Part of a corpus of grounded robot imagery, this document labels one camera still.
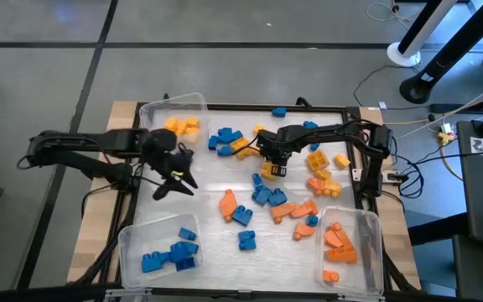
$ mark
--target gray floor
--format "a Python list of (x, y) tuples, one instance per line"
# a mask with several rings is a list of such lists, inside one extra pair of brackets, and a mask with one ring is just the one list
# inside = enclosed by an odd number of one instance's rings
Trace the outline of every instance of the gray floor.
[[(366, 16), (364, 0), (167, 1), (126, 0), (118, 4), (108, 42), (315, 42), (390, 43), (406, 30), (396, 21)], [(402, 5), (401, 13), (422, 5)], [(108, 1), (0, 1), (0, 42), (96, 42)], [(385, 18), (387, 12), (373, 9)], [(430, 44), (443, 44), (470, 17), (456, 5)], [(0, 289), (13, 286), (38, 219), (52, 169), (15, 169), (27, 139), (45, 129), (66, 130), (84, 88), (94, 49), (0, 48)], [(423, 51), (427, 63), (435, 51)], [(465, 103), (483, 91), (483, 54), (466, 55), (435, 87), (431, 102)], [(384, 49), (104, 49), (80, 121), (82, 132), (105, 129), (113, 101), (149, 102), (198, 91), (208, 102), (293, 104), (298, 96), (315, 105), (356, 106), (352, 92), (369, 72), (388, 64)], [(358, 91), (366, 106), (385, 102), (407, 107), (397, 86), (411, 70), (375, 74)], [(425, 118), (425, 109), (384, 112), (388, 122)], [(447, 122), (471, 119), (455, 116)], [(392, 127), (400, 136), (418, 125)], [(399, 153), (420, 159), (435, 150), (434, 134), (423, 130), (399, 142)], [(449, 154), (457, 152), (457, 144)], [(450, 159), (460, 171), (459, 160)], [(422, 167), (421, 198), (404, 199), (410, 225), (460, 213), (463, 186), (442, 163)], [(80, 226), (81, 197), (90, 181), (67, 170), (32, 286), (63, 284)], [(416, 247), (421, 279), (434, 292), (453, 286), (451, 248)]]

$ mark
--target clear plastic container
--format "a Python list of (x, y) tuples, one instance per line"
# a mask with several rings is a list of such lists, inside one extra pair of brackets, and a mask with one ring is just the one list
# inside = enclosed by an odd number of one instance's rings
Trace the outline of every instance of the clear plastic container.
[(200, 132), (183, 134), (179, 141), (190, 146), (205, 146), (210, 133), (210, 114), (205, 98), (200, 93), (190, 93), (158, 102), (151, 102), (139, 109), (141, 127), (148, 130), (165, 128), (165, 122), (171, 117), (185, 119), (197, 117), (200, 120)]
[[(357, 251), (357, 263), (332, 263), (325, 259), (325, 251), (332, 247), (325, 244), (324, 234), (339, 222)], [(322, 286), (341, 294), (381, 296), (383, 294), (382, 227), (379, 217), (370, 211), (340, 206), (328, 206), (319, 221), (318, 247), (316, 248), (316, 280)], [(323, 280), (323, 270), (337, 272), (339, 282)]]
[(178, 237), (180, 228), (184, 227), (197, 234), (193, 241), (199, 245), (195, 255), (195, 267), (204, 264), (205, 252), (200, 241), (199, 222), (195, 215), (183, 214), (165, 217), (141, 225), (127, 226), (118, 234), (120, 247), (120, 264), (122, 286), (126, 289), (142, 289), (151, 285), (151, 281), (177, 272), (174, 263), (166, 262), (163, 268), (150, 273), (143, 273), (141, 260), (145, 253), (154, 251), (168, 252), (171, 244), (186, 241)]

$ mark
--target lego brick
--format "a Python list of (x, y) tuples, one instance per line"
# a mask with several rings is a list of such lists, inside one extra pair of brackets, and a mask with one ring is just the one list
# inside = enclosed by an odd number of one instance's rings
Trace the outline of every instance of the lego brick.
[(307, 214), (318, 214), (318, 208), (316, 207), (314, 200), (307, 200), (301, 206), (298, 206), (297, 209), (290, 212), (290, 216), (292, 218), (300, 218), (301, 216), (305, 216)]
[(215, 150), (217, 148), (217, 136), (212, 135), (210, 139), (208, 139), (208, 149)]
[(307, 163), (311, 170), (316, 171), (327, 167), (329, 160), (322, 150), (316, 150), (314, 153), (307, 155)]
[(197, 238), (197, 234), (182, 227), (180, 232), (178, 232), (178, 237), (193, 241)]
[(187, 258), (187, 259), (182, 259), (180, 261), (177, 261), (175, 263), (176, 265), (176, 271), (182, 271), (188, 268), (194, 268), (195, 267), (195, 259), (193, 257)]
[(255, 238), (247, 239), (247, 240), (240, 242), (239, 248), (242, 251), (253, 250), (253, 249), (257, 248), (257, 242), (256, 242)]
[(281, 223), (283, 216), (288, 215), (291, 211), (294, 211), (298, 205), (295, 202), (283, 203), (280, 206), (274, 206), (271, 208), (272, 218), (275, 223)]
[(322, 279), (325, 282), (337, 283), (339, 282), (339, 274), (337, 272), (332, 272), (324, 269), (322, 271)]
[(350, 160), (346, 156), (338, 154), (335, 156), (335, 164), (343, 169), (350, 164)]
[(268, 201), (270, 206), (278, 206), (288, 201), (288, 198), (281, 189), (277, 188), (273, 190), (273, 193), (271, 196), (269, 196)]
[(307, 216), (305, 223), (309, 227), (316, 227), (316, 225), (318, 224), (318, 217), (315, 216), (315, 215), (309, 215), (309, 216)]
[(272, 115), (274, 117), (286, 117), (286, 107), (275, 107), (272, 109)]
[(302, 237), (307, 237), (314, 234), (314, 228), (307, 226), (306, 224), (299, 222), (295, 225), (295, 229), (293, 230), (293, 239), (295, 241), (301, 240)]
[(265, 185), (259, 186), (255, 188), (255, 191), (252, 193), (251, 198), (256, 201), (260, 206), (264, 206), (267, 200), (272, 195), (272, 191)]
[(249, 224), (249, 221), (251, 221), (251, 217), (252, 211), (249, 209), (246, 210), (245, 206), (238, 206), (232, 214), (232, 219), (240, 222), (244, 226), (247, 226)]
[(234, 196), (232, 190), (229, 189), (225, 191), (225, 196), (223, 196), (223, 198), (219, 200), (219, 207), (221, 209), (221, 214), (223, 215), (223, 218), (225, 218), (225, 221), (232, 221), (232, 214), (234, 213), (234, 210), (238, 207), (238, 204), (236, 203), (236, 197)]

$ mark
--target toy building block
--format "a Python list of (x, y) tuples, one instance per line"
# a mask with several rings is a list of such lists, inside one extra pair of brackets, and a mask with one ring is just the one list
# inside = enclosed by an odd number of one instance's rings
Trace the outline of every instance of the toy building block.
[(298, 206), (297, 209), (290, 212), (290, 216), (292, 218), (300, 218), (301, 216), (305, 216), (307, 214), (316, 215), (318, 214), (318, 208), (314, 203), (314, 200), (307, 200), (301, 206)]
[(178, 237), (193, 241), (195, 238), (197, 238), (197, 234), (182, 227), (180, 232), (178, 232)]
[(251, 221), (251, 217), (252, 211), (249, 209), (246, 210), (245, 206), (238, 206), (232, 214), (232, 219), (240, 222), (244, 226), (247, 226), (249, 224), (249, 221)]
[(316, 171), (327, 167), (329, 160), (322, 150), (316, 150), (314, 153), (307, 155), (307, 163), (311, 170)]
[(219, 207), (221, 208), (221, 214), (223, 215), (223, 218), (225, 218), (225, 221), (232, 221), (232, 214), (238, 207), (236, 197), (232, 190), (229, 189), (225, 191), (225, 196), (219, 200)]
[(212, 135), (210, 139), (208, 139), (208, 149), (215, 150), (217, 148), (217, 136)]
[(141, 260), (141, 271), (143, 273), (150, 273), (152, 271), (162, 268), (159, 258), (152, 257), (151, 254), (144, 254), (143, 260)]
[(188, 117), (185, 121), (188, 123), (188, 127), (198, 128), (200, 126), (200, 121), (197, 117)]
[(178, 118), (171, 117), (170, 119), (165, 122), (165, 128), (176, 133), (176, 126), (178, 125)]
[(339, 274), (337, 272), (331, 272), (324, 269), (322, 272), (322, 279), (325, 282), (337, 283), (339, 282)]
[(195, 259), (193, 257), (189, 257), (187, 259), (182, 259), (180, 261), (176, 262), (176, 271), (182, 271), (188, 268), (194, 268), (195, 267)]
[(272, 195), (272, 191), (265, 185), (255, 188), (252, 193), (251, 198), (258, 203), (260, 206), (264, 206), (267, 200)]
[(293, 239), (295, 241), (301, 240), (301, 237), (307, 237), (314, 234), (314, 228), (299, 222), (293, 230)]
[(268, 201), (270, 206), (278, 206), (288, 201), (288, 198), (281, 189), (277, 188), (273, 190), (273, 193), (271, 196), (269, 196)]
[(275, 107), (272, 109), (272, 115), (274, 117), (286, 117), (286, 107)]
[(316, 225), (318, 224), (318, 217), (315, 216), (315, 215), (309, 215), (309, 216), (307, 216), (305, 223), (309, 227), (316, 227)]
[(221, 157), (231, 156), (232, 152), (234, 152), (234, 150), (232, 150), (231, 146), (223, 146), (223, 147), (217, 149), (217, 155), (219, 155)]
[(264, 126), (262, 126), (262, 125), (256, 125), (256, 126), (255, 126), (255, 127), (252, 129), (252, 134), (253, 134), (254, 136), (257, 136), (258, 131), (263, 130), (263, 129), (264, 129)]
[(343, 169), (350, 164), (350, 160), (346, 156), (338, 154), (335, 156), (335, 164)]
[(325, 257), (331, 262), (357, 263), (357, 252), (352, 246), (332, 248), (325, 251)]
[(331, 172), (326, 169), (319, 169), (314, 172), (316, 178), (319, 180), (330, 180), (331, 179)]
[(295, 202), (283, 203), (280, 206), (274, 206), (271, 208), (272, 218), (275, 223), (281, 223), (283, 221), (283, 216), (288, 215), (290, 212), (294, 211), (298, 205)]

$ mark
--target yellow block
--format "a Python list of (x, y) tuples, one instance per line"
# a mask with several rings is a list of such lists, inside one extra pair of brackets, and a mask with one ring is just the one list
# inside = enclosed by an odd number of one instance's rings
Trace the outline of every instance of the yellow block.
[(310, 169), (314, 172), (323, 169), (329, 165), (329, 160), (322, 150), (316, 150), (312, 154), (307, 155), (307, 163), (309, 163)]
[(346, 156), (338, 154), (335, 156), (335, 164), (343, 169), (350, 164), (350, 160)]

